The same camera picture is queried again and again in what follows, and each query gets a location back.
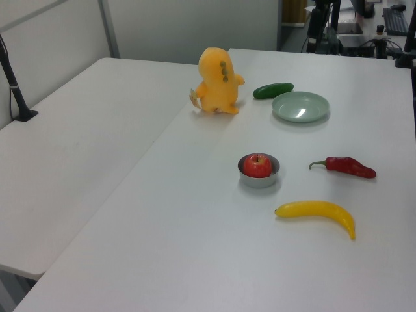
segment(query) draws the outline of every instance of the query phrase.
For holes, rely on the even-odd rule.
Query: red chili pepper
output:
[[[353,176],[365,177],[366,179],[376,177],[376,172],[373,169],[362,165],[351,157],[328,157],[325,161],[312,162],[309,169],[312,169],[314,164],[323,164],[327,170],[335,170]]]

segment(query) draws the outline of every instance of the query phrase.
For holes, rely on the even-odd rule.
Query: green spots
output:
[[[227,64],[223,60],[220,62],[220,67],[222,68],[221,74],[224,76],[222,78],[222,80],[223,80],[223,82],[227,83],[228,82],[228,77],[227,77],[227,75],[228,75]]]

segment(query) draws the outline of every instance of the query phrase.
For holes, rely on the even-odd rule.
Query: keyboard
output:
[[[390,36],[407,36],[409,26],[404,18],[403,12],[383,8],[383,17],[387,34]]]

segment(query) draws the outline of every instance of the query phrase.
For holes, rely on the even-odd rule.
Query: yellow banana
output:
[[[277,208],[274,213],[281,218],[294,218],[296,216],[325,216],[337,221],[350,234],[351,239],[356,238],[354,219],[351,214],[334,203],[328,201],[309,200],[286,203]]]

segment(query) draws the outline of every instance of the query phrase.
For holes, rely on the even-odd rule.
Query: yellow plush toy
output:
[[[198,69],[203,81],[191,89],[192,104],[206,112],[222,111],[237,114],[239,109],[234,106],[238,97],[238,86],[244,79],[234,74],[233,63],[227,51],[217,47],[209,47],[200,58]]]

